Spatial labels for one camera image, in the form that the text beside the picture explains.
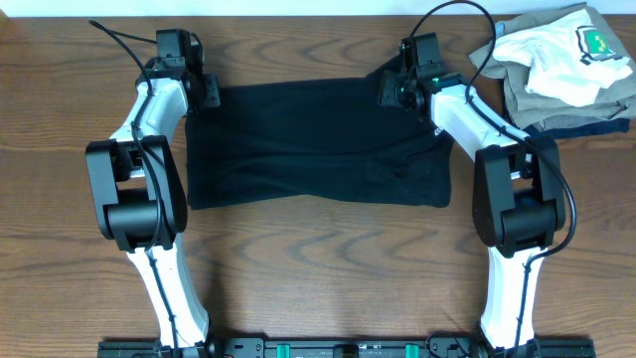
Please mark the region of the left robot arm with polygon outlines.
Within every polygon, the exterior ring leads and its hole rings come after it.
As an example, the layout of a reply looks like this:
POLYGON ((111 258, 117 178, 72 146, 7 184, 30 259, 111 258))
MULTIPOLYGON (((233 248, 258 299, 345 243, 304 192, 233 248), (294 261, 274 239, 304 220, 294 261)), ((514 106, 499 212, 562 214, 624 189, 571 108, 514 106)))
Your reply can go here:
POLYGON ((214 78, 198 61, 150 60, 137 82, 138 97, 109 139, 85 150, 101 233, 116 242, 142 277, 155 310, 155 341, 104 341, 100 357, 221 357, 224 344, 191 278, 183 249, 186 195, 170 149, 180 119, 214 96, 214 78))

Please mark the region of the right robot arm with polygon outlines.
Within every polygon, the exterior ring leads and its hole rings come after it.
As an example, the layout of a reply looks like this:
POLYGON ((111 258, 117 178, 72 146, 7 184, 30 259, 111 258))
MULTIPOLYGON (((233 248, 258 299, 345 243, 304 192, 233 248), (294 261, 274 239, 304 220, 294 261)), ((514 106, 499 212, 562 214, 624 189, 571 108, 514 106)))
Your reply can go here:
POLYGON ((556 232, 573 231, 573 195, 556 143, 507 123, 458 74, 384 72, 379 103, 417 111, 474 164, 472 219, 488 248, 488 292, 479 329, 495 357, 536 357, 535 295, 556 232))

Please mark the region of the black polo shirt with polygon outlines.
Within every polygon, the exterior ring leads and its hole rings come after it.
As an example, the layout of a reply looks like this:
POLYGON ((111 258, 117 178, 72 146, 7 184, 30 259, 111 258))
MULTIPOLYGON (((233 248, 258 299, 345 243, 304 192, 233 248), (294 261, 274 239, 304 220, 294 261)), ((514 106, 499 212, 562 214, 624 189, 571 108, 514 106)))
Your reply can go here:
POLYGON ((448 206, 452 139, 424 117, 378 102, 392 58, 361 78, 230 87, 188 117, 194 210, 297 195, 448 206))

